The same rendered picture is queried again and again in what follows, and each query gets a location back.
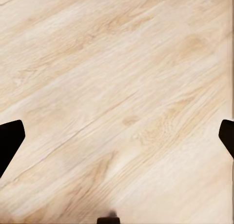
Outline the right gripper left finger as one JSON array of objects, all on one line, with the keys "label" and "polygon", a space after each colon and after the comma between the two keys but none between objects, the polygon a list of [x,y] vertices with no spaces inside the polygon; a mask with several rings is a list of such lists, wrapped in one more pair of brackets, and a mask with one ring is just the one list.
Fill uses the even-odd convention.
[{"label": "right gripper left finger", "polygon": [[0,178],[25,139],[21,120],[0,125]]}]

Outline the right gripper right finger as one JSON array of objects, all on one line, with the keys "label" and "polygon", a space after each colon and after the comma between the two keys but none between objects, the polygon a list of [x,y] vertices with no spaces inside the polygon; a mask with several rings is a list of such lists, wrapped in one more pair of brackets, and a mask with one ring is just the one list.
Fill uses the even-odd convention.
[{"label": "right gripper right finger", "polygon": [[218,136],[234,158],[234,122],[224,119],[221,123]]}]

